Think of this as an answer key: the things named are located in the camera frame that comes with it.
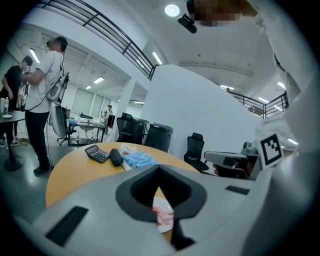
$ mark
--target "desk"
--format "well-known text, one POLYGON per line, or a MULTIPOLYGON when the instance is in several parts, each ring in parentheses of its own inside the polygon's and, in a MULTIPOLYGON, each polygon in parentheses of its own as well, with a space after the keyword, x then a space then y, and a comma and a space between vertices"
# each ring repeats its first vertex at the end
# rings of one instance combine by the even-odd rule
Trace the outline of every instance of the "desk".
MULTIPOLYGON (((118 149, 120 144, 120 142, 110 142, 96 145, 109 153, 112 149, 118 149)), ((188 163, 164 151, 137 144, 126 143, 126 145, 135 146, 139 152, 154 156, 162 164, 198 172, 188 163)), ((110 159, 103 164, 89 159, 85 152, 86 148, 87 146, 84 146, 70 152, 55 165, 46 185, 45 204, 47 208, 88 182, 124 172, 121 166, 114 167, 110 159)), ((165 198, 160 189, 157 190, 155 196, 165 198)), ((168 231, 164 236, 170 241, 172 231, 168 231)))
MULTIPOLYGON (((8 126, 10 123, 13 123, 16 121, 21 121, 21 120, 25 119, 24 112, 9 110, 8 114, 12 115, 12 117, 3 118, 3 113, 0 114, 0 124, 1 125, 8 126)), ((9 145, 9 141, 8 141, 8 134, 6 136, 7 136, 6 142, 8 145, 9 158, 4 162, 4 169, 8 172, 13 172, 13 171, 16 171, 17 169, 19 169, 21 166, 23 166, 25 160, 22 156, 13 154, 12 148, 9 145)))
POLYGON ((80 122, 79 123, 79 122, 74 121, 72 118, 69 118, 68 122, 69 122, 69 126, 68 126, 68 146, 71 146, 71 147, 82 147, 82 146, 86 146, 86 145, 93 144, 93 143, 103 142, 104 134, 106 132, 106 128, 101 123, 91 123, 88 126, 85 122, 80 122), (71 138, 70 131, 73 130, 74 127, 77 127, 77 126, 80 127, 82 130, 86 130, 86 128, 87 128, 87 131, 91 131, 94 128, 98 128, 96 139, 91 141, 91 139, 87 139, 87 138, 80 138, 79 140, 77 140, 76 138, 71 138), (102 129, 101 141, 98 140, 98 138, 99 138, 99 130, 100 129, 102 129))

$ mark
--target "white partition wall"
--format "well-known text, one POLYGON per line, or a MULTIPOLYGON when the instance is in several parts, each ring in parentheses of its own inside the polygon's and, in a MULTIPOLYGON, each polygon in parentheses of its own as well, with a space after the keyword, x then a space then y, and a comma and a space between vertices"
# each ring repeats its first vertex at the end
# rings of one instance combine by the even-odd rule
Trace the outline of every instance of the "white partition wall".
POLYGON ((238 153, 262 123, 215 83, 176 65, 156 68, 141 118, 173 128, 169 153, 179 158, 193 132, 203 135, 202 153, 238 153))

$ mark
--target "black t-shirt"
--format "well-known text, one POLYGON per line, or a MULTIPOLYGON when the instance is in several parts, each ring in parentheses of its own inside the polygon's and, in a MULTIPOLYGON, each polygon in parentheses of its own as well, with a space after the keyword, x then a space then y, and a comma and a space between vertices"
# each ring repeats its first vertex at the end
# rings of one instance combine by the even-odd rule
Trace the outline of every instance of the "black t-shirt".
MULTIPOLYGON (((21 85, 20 74, 21 74, 20 66, 16 65, 16 66, 10 67, 9 70, 4 75, 8 83, 8 86, 11 89, 13 94, 13 99, 10 100, 9 105, 14 107, 16 107, 16 104, 17 104, 19 88, 21 85)), ((9 93, 3 87, 2 90, 0 91, 0 98, 6 98, 6 97, 9 97, 9 93)))

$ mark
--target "round wooden table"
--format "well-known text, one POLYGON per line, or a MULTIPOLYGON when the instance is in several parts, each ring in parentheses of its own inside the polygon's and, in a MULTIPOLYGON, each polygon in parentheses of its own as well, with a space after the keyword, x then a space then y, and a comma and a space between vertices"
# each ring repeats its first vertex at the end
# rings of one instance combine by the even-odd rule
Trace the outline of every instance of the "round wooden table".
MULTIPOLYGON (((97 143, 96 145, 109 153, 112 149, 118 149, 120 144, 120 142, 110 142, 97 143)), ((125 144, 128 147, 135 146, 138 152, 145 152, 164 165, 198 172, 190 164, 161 150, 143 145, 125 144)), ((92 145, 83 146, 70 152, 56 164, 46 185, 45 203, 47 208, 88 182, 124 172, 121 166, 114 167, 109 159, 101 164, 88 158, 85 149, 89 146, 92 145)), ((155 196, 165 199, 160 189, 157 190, 155 196)), ((164 236, 170 241, 172 231, 165 233, 164 236)))

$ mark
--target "black shoe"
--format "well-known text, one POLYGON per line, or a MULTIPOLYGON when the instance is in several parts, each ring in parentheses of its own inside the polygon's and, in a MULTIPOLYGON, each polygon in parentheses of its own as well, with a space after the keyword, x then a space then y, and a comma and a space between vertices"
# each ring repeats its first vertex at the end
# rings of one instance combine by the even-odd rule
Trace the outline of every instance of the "black shoe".
POLYGON ((50 172, 50 171, 51 171, 50 167, 48 169, 41 169, 40 166, 39 166, 37 169, 33 170, 33 173, 34 174, 44 174, 44 173, 47 173, 47 172, 50 172))

